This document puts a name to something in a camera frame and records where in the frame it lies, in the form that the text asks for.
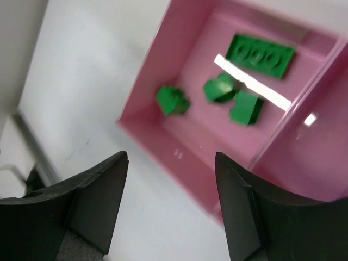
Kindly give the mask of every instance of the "small green block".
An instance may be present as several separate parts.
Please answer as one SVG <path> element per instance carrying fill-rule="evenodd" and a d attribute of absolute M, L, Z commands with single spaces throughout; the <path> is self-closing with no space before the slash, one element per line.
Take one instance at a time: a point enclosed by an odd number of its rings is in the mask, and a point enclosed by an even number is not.
<path fill-rule="evenodd" d="M 235 34 L 226 59 L 236 65 L 281 79 L 287 70 L 295 49 L 268 40 Z"/>
<path fill-rule="evenodd" d="M 234 97 L 238 89 L 234 79 L 228 73 L 222 72 L 216 79 L 208 80 L 203 91 L 208 102 L 225 103 Z"/>
<path fill-rule="evenodd" d="M 234 107 L 229 111 L 231 120 L 245 126 L 255 124 L 264 100 L 246 91 L 240 91 L 234 100 Z"/>
<path fill-rule="evenodd" d="M 181 89 L 164 85 L 156 93 L 156 101 L 165 116 L 184 114 L 190 107 L 190 102 Z"/>

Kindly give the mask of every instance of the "green object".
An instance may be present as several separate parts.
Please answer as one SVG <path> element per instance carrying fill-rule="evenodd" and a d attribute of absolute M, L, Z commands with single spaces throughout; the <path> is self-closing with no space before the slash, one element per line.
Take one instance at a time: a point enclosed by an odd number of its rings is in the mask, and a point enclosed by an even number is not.
<path fill-rule="evenodd" d="M 255 124 L 264 100 L 246 91 L 237 93 L 234 100 L 234 107 L 229 111 L 231 120 L 246 126 Z"/>
<path fill-rule="evenodd" d="M 224 103 L 231 100 L 238 89 L 234 79 L 228 73 L 222 72 L 216 79 L 208 80 L 203 91 L 207 101 Z"/>
<path fill-rule="evenodd" d="M 294 53 L 295 49 L 289 46 L 235 34 L 226 59 L 236 65 L 281 79 Z"/>
<path fill-rule="evenodd" d="M 190 102 L 181 89 L 164 85 L 156 93 L 156 101 L 163 114 L 184 114 L 190 107 Z"/>

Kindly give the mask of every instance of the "white surface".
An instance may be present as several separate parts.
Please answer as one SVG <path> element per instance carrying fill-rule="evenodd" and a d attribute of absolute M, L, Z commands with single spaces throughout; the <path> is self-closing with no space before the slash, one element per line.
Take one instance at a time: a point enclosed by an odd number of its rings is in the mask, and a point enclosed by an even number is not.
<path fill-rule="evenodd" d="M 34 158 L 20 132 L 10 117 L 7 117 L 3 134 L 0 138 L 0 169 L 2 166 L 15 165 L 25 178 L 34 166 Z M 0 198 L 22 197 L 25 186 L 12 172 L 0 171 Z"/>
<path fill-rule="evenodd" d="M 318 1 L 257 2 L 347 30 Z M 223 229 L 115 126 L 167 3 L 50 0 L 20 111 L 62 178 L 128 152 L 112 260 L 229 260 Z"/>
<path fill-rule="evenodd" d="M 0 1 L 0 111 L 18 106 L 46 2 Z"/>

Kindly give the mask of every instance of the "pink bin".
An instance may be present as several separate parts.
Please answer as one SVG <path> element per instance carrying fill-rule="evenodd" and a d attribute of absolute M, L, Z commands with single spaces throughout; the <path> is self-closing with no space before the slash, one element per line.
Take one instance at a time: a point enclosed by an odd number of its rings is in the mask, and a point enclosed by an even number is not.
<path fill-rule="evenodd" d="M 236 32 L 296 47 L 282 80 L 241 68 L 290 101 L 286 110 L 266 102 L 249 127 L 229 120 L 230 103 L 209 104 L 202 92 L 222 71 L 214 59 L 225 56 Z M 163 84 L 183 88 L 191 102 L 186 114 L 162 115 L 154 95 Z M 346 102 L 346 39 L 232 0 L 172 0 L 119 124 L 219 217 L 217 151 L 302 196 L 322 201 L 348 196 Z"/>

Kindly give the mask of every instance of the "green cube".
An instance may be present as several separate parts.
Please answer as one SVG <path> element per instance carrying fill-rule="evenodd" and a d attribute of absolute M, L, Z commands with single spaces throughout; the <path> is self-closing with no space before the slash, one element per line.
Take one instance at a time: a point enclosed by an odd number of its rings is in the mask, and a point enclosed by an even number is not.
<path fill-rule="evenodd" d="M 184 114 L 190 107 L 184 92 L 169 85 L 164 85 L 157 91 L 156 101 L 165 116 Z"/>
<path fill-rule="evenodd" d="M 245 126 L 255 124 L 264 100 L 246 91 L 237 93 L 234 100 L 234 107 L 229 111 L 230 119 Z"/>
<path fill-rule="evenodd" d="M 295 49 L 290 46 L 235 34 L 226 54 L 226 59 L 236 65 L 281 79 L 294 53 Z"/>
<path fill-rule="evenodd" d="M 237 93 L 236 82 L 228 73 L 221 73 L 216 79 L 206 82 L 203 87 L 208 102 L 225 103 Z"/>

